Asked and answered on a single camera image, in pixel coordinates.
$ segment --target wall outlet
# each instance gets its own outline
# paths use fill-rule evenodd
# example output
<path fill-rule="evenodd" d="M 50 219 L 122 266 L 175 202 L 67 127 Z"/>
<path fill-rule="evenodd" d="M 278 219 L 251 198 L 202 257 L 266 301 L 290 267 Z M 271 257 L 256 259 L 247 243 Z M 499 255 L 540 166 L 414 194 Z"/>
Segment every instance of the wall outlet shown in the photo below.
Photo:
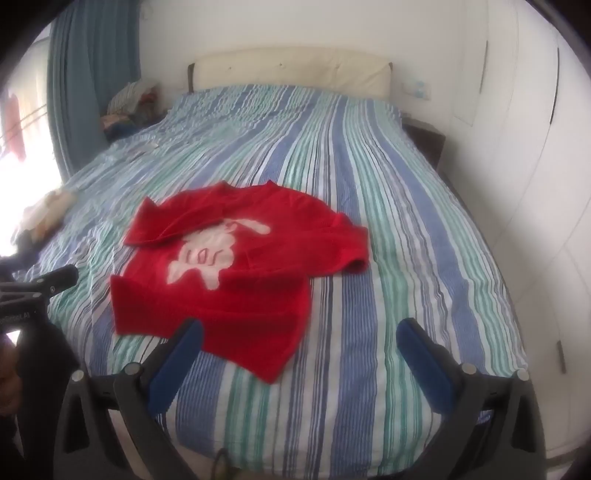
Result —
<path fill-rule="evenodd" d="M 402 83 L 402 91 L 421 100 L 431 100 L 431 85 L 422 80 L 408 80 Z"/>

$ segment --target cream headboard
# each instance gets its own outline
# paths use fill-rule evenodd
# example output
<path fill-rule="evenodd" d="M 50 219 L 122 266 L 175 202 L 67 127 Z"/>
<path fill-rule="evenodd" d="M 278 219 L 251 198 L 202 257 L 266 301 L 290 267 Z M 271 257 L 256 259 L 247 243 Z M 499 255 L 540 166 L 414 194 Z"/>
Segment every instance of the cream headboard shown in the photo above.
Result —
<path fill-rule="evenodd" d="M 207 55 L 189 65 L 189 91 L 248 83 L 299 85 L 388 101 L 391 73 L 389 60 L 357 51 L 250 48 Z"/>

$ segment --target hand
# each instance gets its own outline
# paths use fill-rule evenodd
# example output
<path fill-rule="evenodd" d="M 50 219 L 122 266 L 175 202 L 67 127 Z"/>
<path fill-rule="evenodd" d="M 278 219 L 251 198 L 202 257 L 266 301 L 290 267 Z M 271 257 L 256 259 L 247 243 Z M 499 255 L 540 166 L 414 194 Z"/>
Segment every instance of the hand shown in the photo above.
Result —
<path fill-rule="evenodd" d="M 17 375 L 17 349 L 0 335 L 0 416 L 17 412 L 21 404 L 22 382 Z"/>

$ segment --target striped bedsheet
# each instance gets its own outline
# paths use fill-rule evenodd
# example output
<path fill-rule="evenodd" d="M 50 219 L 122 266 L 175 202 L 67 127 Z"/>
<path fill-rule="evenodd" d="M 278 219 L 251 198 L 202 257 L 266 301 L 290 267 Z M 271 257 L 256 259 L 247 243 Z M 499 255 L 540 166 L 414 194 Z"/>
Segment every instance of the striped bedsheet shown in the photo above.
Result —
<path fill-rule="evenodd" d="M 141 361 L 161 341 L 118 336 L 108 279 L 145 196 L 160 202 L 226 180 L 272 180 L 369 228 L 370 266 L 311 281 L 310 326 L 273 385 L 200 353 L 170 411 L 174 442 L 288 478 L 365 477 L 408 467 L 436 432 L 395 344 L 416 317 L 458 361 L 525 367 L 501 276 L 480 233 L 415 149 L 392 105 L 302 87 L 236 86 L 182 96 L 158 125 L 119 141 L 66 185 L 79 201 L 29 278 L 65 265 L 77 288 L 50 317 L 91 374 Z"/>

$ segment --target red t-shirt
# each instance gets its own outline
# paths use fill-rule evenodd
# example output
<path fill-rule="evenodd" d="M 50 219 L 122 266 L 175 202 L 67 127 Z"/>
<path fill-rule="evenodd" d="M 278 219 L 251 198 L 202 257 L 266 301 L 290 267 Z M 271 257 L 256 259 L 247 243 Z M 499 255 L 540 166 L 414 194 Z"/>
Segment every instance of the red t-shirt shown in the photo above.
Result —
<path fill-rule="evenodd" d="M 169 338 L 193 317 L 206 352 L 273 382 L 304 334 L 309 277 L 364 270 L 367 241 L 346 215 L 271 181 L 146 198 L 124 240 L 138 248 L 111 277 L 116 331 Z"/>

